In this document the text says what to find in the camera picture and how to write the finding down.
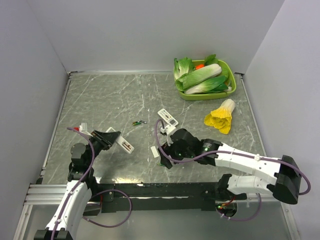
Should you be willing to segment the white battery cover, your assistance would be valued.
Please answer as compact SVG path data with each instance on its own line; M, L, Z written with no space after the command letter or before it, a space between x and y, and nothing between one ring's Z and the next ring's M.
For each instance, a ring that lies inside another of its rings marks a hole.
M150 148L151 152L152 152L152 155L154 158L158 158L160 156L159 152L158 152L158 149L155 147L155 146L152 146Z

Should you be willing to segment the plain white remote control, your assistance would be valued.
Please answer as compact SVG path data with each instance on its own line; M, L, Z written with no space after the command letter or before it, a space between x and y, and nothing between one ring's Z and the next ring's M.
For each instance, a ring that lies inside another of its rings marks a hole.
M119 135L115 143L120 146L126 153L131 154L134 151L134 147L121 135Z

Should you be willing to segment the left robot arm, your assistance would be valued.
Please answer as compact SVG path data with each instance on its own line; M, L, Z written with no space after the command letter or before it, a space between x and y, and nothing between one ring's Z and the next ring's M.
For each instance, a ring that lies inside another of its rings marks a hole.
M120 137L120 131L94 130L84 134L72 127L68 130L82 136L87 144L76 143L70 149L71 163L63 198L45 229L37 230L35 240L74 240L83 212L89 201L99 195L93 163L101 151L109 150Z

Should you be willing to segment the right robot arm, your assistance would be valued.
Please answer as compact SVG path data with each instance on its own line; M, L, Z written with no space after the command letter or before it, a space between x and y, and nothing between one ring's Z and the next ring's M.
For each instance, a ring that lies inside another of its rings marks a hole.
M245 176L224 174L216 191L223 199L241 194L263 194L296 205L300 196L302 173L288 155L268 158L233 148L210 138L199 140L186 129L162 127L166 142L158 146L160 162L171 169L173 164L197 162L245 173Z

